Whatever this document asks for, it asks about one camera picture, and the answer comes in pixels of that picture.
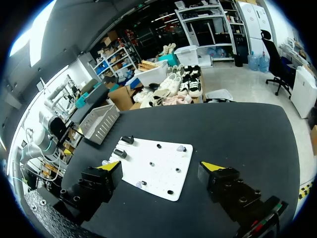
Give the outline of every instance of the white box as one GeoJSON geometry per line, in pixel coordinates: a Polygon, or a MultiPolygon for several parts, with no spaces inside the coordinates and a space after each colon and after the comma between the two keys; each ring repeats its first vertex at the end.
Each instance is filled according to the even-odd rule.
{"type": "Polygon", "coordinates": [[[316,99],[317,87],[314,77],[303,67],[297,69],[291,101],[296,107],[301,118],[307,118],[316,99]]]}
{"type": "Polygon", "coordinates": [[[186,65],[198,65],[197,46],[185,46],[178,48],[176,54],[180,63],[186,65]]]}
{"type": "Polygon", "coordinates": [[[136,73],[134,76],[137,77],[143,86],[148,86],[150,83],[162,83],[164,79],[166,79],[167,75],[167,60],[162,60],[155,62],[156,64],[159,64],[160,66],[157,68],[150,69],[145,72],[136,73]]]}

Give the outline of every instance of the desk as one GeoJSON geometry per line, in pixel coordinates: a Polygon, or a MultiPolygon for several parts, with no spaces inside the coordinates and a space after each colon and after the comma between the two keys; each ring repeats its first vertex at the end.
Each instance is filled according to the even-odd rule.
{"type": "Polygon", "coordinates": [[[122,181],[83,227],[108,238],[233,237],[239,228],[219,203],[212,203],[197,178],[199,161],[232,166],[262,200],[275,195],[289,203],[281,228],[293,219],[298,200],[299,160],[284,110],[257,103],[190,104],[120,112],[103,144],[83,139],[62,187],[77,182],[88,166],[108,159],[121,136],[192,144],[182,193],[171,202],[122,181]]]}
{"type": "Polygon", "coordinates": [[[293,63],[292,59],[295,59],[299,66],[302,66],[302,65],[308,66],[308,62],[303,57],[301,57],[296,51],[290,49],[288,46],[282,44],[279,46],[279,48],[282,49],[280,57],[282,57],[283,53],[285,53],[291,58],[292,63],[293,63]]]}

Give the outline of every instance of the wall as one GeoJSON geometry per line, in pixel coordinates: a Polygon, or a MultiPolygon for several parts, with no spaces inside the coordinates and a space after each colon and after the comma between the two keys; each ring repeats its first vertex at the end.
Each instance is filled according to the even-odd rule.
{"type": "Polygon", "coordinates": [[[287,37],[294,38],[291,22],[288,21],[283,11],[274,2],[270,0],[257,0],[257,2],[267,13],[272,31],[272,40],[277,47],[285,43],[287,37]]]}

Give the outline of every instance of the white board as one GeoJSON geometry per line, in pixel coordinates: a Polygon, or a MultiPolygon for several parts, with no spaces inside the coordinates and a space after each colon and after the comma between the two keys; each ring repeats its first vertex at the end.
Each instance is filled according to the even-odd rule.
{"type": "Polygon", "coordinates": [[[192,145],[134,138],[132,145],[120,140],[115,149],[127,153],[125,159],[114,153],[109,159],[111,163],[122,162],[122,180],[158,197],[178,200],[192,157],[192,145]],[[180,146],[186,152],[177,151],[180,146]]]}

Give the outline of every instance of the storage box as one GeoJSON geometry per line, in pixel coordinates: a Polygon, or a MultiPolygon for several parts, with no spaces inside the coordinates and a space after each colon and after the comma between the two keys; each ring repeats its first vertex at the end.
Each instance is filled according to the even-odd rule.
{"type": "Polygon", "coordinates": [[[161,56],[158,58],[159,61],[162,61],[162,60],[167,60],[169,66],[174,66],[174,65],[177,65],[177,57],[174,53],[171,53],[171,54],[168,54],[168,55],[165,55],[165,56],[161,56]]]}
{"type": "Polygon", "coordinates": [[[106,46],[110,45],[110,43],[118,38],[116,31],[109,31],[107,37],[104,37],[101,42],[104,42],[106,46]]]}
{"type": "Polygon", "coordinates": [[[185,46],[178,48],[175,54],[180,63],[187,65],[198,65],[197,46],[185,46]]]}
{"type": "Polygon", "coordinates": [[[312,140],[314,155],[317,155],[317,125],[315,125],[311,131],[311,140],[312,140]]]}
{"type": "Polygon", "coordinates": [[[118,69],[122,68],[121,63],[117,63],[115,66],[112,67],[114,71],[117,71],[118,69]]]}
{"type": "Polygon", "coordinates": [[[145,72],[136,73],[134,76],[137,77],[144,86],[148,86],[150,83],[162,83],[163,80],[166,79],[167,60],[158,61],[156,64],[160,66],[145,72]]]}
{"type": "Polygon", "coordinates": [[[114,63],[114,62],[116,62],[116,61],[119,60],[119,59],[121,59],[121,56],[120,56],[120,55],[117,55],[117,56],[113,57],[113,58],[110,60],[110,62],[111,62],[111,63],[114,63]]]}
{"type": "Polygon", "coordinates": [[[115,51],[116,51],[116,48],[109,47],[109,48],[107,48],[106,50],[104,50],[104,53],[105,53],[107,56],[111,56],[115,51]]]}

